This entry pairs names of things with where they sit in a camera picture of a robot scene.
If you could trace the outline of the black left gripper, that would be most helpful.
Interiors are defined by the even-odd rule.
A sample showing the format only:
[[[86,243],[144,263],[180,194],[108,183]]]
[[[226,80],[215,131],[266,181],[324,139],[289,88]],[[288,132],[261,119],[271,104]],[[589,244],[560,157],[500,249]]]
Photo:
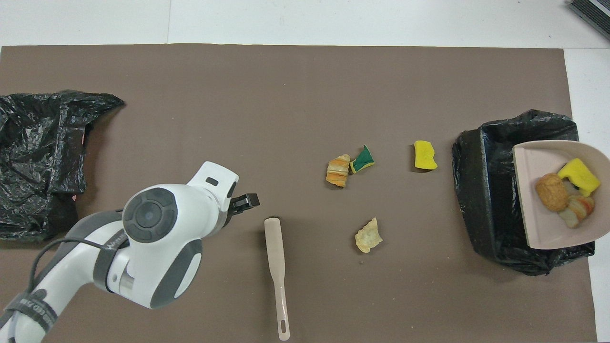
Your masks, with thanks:
[[[228,225],[231,221],[231,218],[238,213],[243,213],[244,211],[251,208],[251,206],[259,206],[260,200],[258,198],[257,193],[247,193],[242,195],[241,197],[233,197],[229,202],[229,206],[226,212],[226,219],[223,223],[223,228]]]

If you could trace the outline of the large striped toy croissant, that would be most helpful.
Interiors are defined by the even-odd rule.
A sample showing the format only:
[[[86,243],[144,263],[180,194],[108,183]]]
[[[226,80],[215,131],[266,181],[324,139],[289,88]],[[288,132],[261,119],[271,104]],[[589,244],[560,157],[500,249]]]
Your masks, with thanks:
[[[348,180],[350,162],[351,158],[348,154],[342,154],[330,160],[327,165],[325,180],[329,184],[344,188]]]

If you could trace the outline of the green and yellow sponge piece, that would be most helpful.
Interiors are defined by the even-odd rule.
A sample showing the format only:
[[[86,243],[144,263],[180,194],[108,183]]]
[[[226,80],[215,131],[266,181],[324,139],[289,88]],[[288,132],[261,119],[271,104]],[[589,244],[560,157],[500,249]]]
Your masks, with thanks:
[[[364,145],[358,156],[349,163],[349,170],[352,174],[357,174],[375,164],[375,160],[367,145]]]

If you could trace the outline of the pale toy dumpling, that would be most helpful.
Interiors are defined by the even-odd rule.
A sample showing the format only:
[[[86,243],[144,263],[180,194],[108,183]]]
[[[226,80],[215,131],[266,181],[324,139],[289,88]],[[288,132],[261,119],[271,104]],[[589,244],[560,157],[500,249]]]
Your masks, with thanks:
[[[372,248],[383,242],[378,229],[377,217],[373,217],[368,224],[355,234],[355,244],[360,252],[369,253]]]

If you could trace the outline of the beige plastic dustpan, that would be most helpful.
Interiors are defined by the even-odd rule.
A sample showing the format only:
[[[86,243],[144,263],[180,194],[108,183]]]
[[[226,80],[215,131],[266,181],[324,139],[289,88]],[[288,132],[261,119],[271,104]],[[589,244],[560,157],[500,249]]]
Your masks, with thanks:
[[[610,233],[610,158],[578,141],[514,146],[527,243],[536,249],[575,247]]]

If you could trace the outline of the brown toy bread roll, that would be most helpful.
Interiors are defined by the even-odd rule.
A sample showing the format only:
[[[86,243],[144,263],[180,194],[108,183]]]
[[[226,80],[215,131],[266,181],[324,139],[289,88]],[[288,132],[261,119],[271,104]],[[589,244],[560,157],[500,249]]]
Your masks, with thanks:
[[[535,190],[543,206],[551,212],[560,212],[567,206],[569,197],[562,179],[556,173],[547,173],[535,183]]]

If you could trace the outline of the small striped toy pastry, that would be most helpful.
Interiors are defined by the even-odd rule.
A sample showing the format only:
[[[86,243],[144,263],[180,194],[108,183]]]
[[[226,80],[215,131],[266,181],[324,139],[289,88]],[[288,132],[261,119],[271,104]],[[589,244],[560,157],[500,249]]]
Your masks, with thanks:
[[[582,195],[569,195],[567,206],[558,212],[558,216],[571,229],[577,228],[595,209],[595,200]]]

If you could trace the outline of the crumpled black trash bag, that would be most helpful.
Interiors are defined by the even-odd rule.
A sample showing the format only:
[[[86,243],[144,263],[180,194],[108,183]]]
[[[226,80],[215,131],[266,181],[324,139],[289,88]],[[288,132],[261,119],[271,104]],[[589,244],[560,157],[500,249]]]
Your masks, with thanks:
[[[85,138],[124,101],[61,91],[0,96],[0,241],[41,242],[78,221],[87,187]]]

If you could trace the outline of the right black bin bag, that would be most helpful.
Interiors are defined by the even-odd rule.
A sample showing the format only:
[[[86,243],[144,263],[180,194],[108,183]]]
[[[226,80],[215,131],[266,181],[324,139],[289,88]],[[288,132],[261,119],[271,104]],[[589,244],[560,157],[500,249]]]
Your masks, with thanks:
[[[578,141],[577,124],[566,115],[528,110],[464,131],[452,146],[455,193],[473,250],[528,276],[595,253],[594,242],[550,250],[527,244],[512,151],[544,140]]]

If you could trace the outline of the brown table mat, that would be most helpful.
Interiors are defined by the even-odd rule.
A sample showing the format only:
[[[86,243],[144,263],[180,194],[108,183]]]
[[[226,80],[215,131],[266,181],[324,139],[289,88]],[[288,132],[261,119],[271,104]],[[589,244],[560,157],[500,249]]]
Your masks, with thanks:
[[[456,200],[464,130],[538,109],[570,115],[562,50],[353,46],[5,46],[0,95],[63,90],[125,101],[96,122],[80,216],[205,161],[261,205],[204,240],[173,304],[83,287],[44,343],[275,343],[264,220],[281,220],[291,343],[596,341],[588,261],[530,277],[476,254]],[[432,143],[435,170],[414,166]],[[330,160],[367,145],[344,188]],[[358,250],[377,217],[383,242]]]

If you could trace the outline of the grey ribbed device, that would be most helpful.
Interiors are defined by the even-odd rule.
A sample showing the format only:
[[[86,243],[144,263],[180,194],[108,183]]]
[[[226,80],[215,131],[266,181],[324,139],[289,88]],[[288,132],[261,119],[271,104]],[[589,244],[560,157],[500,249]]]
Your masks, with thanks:
[[[570,0],[571,11],[610,40],[610,0]]]

